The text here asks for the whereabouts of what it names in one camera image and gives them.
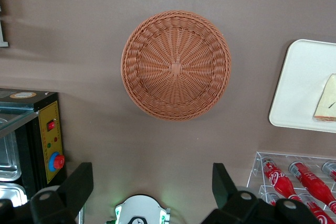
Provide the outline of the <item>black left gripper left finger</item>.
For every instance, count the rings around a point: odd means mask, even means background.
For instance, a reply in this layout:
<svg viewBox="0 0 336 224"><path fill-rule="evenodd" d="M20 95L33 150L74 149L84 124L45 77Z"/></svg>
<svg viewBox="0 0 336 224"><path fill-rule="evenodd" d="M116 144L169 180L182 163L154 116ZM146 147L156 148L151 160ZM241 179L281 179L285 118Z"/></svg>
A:
<svg viewBox="0 0 336 224"><path fill-rule="evenodd" d="M30 200L34 223L75 223L92 191L92 163L81 163L57 189L45 188Z"/></svg>

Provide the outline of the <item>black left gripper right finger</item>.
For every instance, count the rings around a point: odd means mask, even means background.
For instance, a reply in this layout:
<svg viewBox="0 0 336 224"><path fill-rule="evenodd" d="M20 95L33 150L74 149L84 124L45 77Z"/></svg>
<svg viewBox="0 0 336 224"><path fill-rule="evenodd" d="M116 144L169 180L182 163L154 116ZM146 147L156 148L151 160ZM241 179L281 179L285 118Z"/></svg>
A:
<svg viewBox="0 0 336 224"><path fill-rule="evenodd" d="M217 204L202 223L275 223L272 206L253 193L238 190L224 164L214 163L212 192Z"/></svg>

